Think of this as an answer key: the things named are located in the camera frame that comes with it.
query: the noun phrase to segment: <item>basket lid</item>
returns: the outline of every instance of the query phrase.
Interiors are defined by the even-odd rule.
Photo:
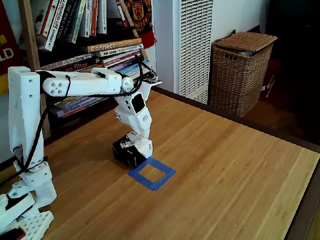
[[[276,36],[262,33],[238,32],[228,38],[218,41],[215,45],[240,51],[258,52],[277,39]]]

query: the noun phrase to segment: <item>white 3d-printed part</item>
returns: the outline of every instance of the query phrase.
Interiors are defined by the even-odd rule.
[[[23,237],[21,240],[42,239],[53,219],[54,216],[51,211],[44,211],[37,214],[32,214],[29,217],[18,218],[18,228],[22,228],[25,232],[25,237]]]

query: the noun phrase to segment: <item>vent grille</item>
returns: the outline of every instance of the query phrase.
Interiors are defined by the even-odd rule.
[[[207,104],[207,102],[208,102],[208,86],[205,86],[203,89],[198,91],[193,96],[190,96],[189,98],[192,100],[195,100],[199,103]]]
[[[180,89],[189,96],[208,85],[213,0],[182,0],[180,31]]]

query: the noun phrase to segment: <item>manchester united scarf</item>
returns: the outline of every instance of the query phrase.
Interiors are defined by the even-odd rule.
[[[124,0],[145,49],[156,43],[152,29],[151,0]]]

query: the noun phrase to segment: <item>black cable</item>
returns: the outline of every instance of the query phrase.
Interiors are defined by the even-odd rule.
[[[139,79],[139,83],[138,83],[138,86],[134,89],[134,90],[131,90],[129,92],[125,92],[125,93],[119,93],[119,94],[98,94],[98,95],[89,95],[88,97],[109,97],[109,98],[116,98],[116,97],[122,97],[122,96],[129,96],[131,94],[134,94],[136,93],[139,88],[141,87],[142,85],[142,82],[143,82],[143,68],[142,68],[142,64],[143,62],[140,61],[139,57],[137,55],[135,55],[135,58],[137,59],[137,63],[139,65],[139,68],[140,68],[140,79]],[[66,90],[66,93],[65,93],[65,98],[68,96],[68,92],[69,92],[69,89],[70,89],[70,86],[71,86],[71,80],[70,80],[70,77],[68,75],[65,76],[68,80],[69,80],[69,85],[68,85],[68,88]],[[32,168],[42,164],[45,160],[43,160],[41,163],[31,167],[31,168],[28,168],[29,165],[30,165],[30,162],[32,160],[32,157],[34,156],[34,153],[35,153],[35,150],[36,150],[36,147],[38,145],[38,141],[39,141],[39,137],[40,137],[40,133],[41,133],[41,130],[42,130],[42,126],[45,122],[45,119],[46,119],[46,116],[50,110],[50,108],[55,104],[56,102],[53,101],[51,102],[50,104],[48,104],[46,106],[46,108],[44,109],[42,115],[41,115],[41,118],[40,118],[40,121],[39,121],[39,124],[38,124],[38,127],[36,129],[36,133],[35,133],[35,136],[34,136],[34,140],[33,140],[33,144],[32,144],[32,147],[31,147],[31,150],[30,150],[30,153],[29,153],[29,156],[25,162],[24,165],[22,164],[19,164],[21,170],[16,172],[15,174],[13,174],[12,176],[8,177],[7,179],[3,180],[1,183],[0,183],[0,188],[5,185],[7,182],[9,182],[10,180],[14,179],[15,177],[19,176],[20,174],[22,174],[23,172],[26,172],[28,170],[31,170]]]

